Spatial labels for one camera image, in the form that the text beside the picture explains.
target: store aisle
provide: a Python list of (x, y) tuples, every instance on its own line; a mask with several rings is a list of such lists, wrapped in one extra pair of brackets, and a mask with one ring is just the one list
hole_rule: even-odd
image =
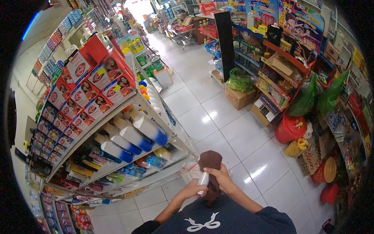
[[(211, 78), (211, 55), (203, 46), (182, 46), (153, 33), (149, 36), (169, 67), (174, 84), (162, 97), (187, 131), (197, 150), (219, 152), (233, 172), (233, 181), (253, 200), (287, 213), (298, 234), (316, 234), (333, 217), (333, 206), (321, 204), (325, 183), (314, 184), (303, 177), (295, 158), (283, 153), (286, 145), (275, 132), (263, 128), (250, 106), (236, 110), (224, 95), (224, 88)], [(136, 197), (101, 205), (88, 211), (95, 234), (130, 234), (143, 222), (154, 219), (185, 186), (182, 178)], [(187, 200), (183, 207), (193, 202)]]

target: brown cloth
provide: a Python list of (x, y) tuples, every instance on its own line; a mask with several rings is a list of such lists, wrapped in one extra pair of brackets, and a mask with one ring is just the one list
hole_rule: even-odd
[[(210, 167), (213, 169), (221, 169), (222, 156), (213, 151), (205, 151), (200, 154), (200, 160), (198, 162), (200, 166), (200, 171), (204, 171), (204, 167)], [(210, 206), (214, 200), (221, 194), (220, 186), (214, 175), (209, 174), (208, 192), (206, 193), (205, 199), (207, 200), (207, 205)]]

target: poster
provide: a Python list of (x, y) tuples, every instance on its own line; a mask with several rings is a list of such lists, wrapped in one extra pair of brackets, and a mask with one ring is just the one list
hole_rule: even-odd
[(266, 26), (278, 22), (278, 0), (245, 0), (245, 9), (261, 17)]
[(278, 13), (283, 32), (319, 53), (325, 25), (320, 14), (292, 0), (279, 0)]

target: green plastic bag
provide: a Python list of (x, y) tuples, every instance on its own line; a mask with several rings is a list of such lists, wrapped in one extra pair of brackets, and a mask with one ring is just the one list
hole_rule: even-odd
[(230, 71), (229, 80), (226, 81), (227, 86), (239, 92), (248, 92), (253, 89), (252, 80), (245, 75), (239, 68), (233, 68)]
[(349, 70), (346, 70), (320, 95), (318, 107), (322, 116), (334, 110), (334, 107), (338, 103), (338, 96), (343, 90), (344, 81), (347, 80), (348, 75)]
[(305, 93), (299, 94), (289, 108), (288, 115), (301, 117), (308, 113), (314, 105), (314, 97), (317, 94), (317, 74), (313, 74)]

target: blue light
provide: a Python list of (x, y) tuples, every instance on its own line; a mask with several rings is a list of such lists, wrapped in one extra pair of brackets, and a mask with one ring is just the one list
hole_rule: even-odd
[(33, 22), (35, 21), (35, 19), (36, 19), (36, 17), (38, 16), (38, 14), (39, 14), (39, 12), (36, 13), (36, 14), (34, 15), (34, 18), (31, 20), (30, 24), (28, 25), (28, 27), (27, 27), (27, 29), (26, 29), (26, 31), (25, 31), (25, 34), (24, 34), (23, 37), (22, 37), (22, 40), (25, 39), (27, 32), (29, 31), (31, 25), (32, 25)]

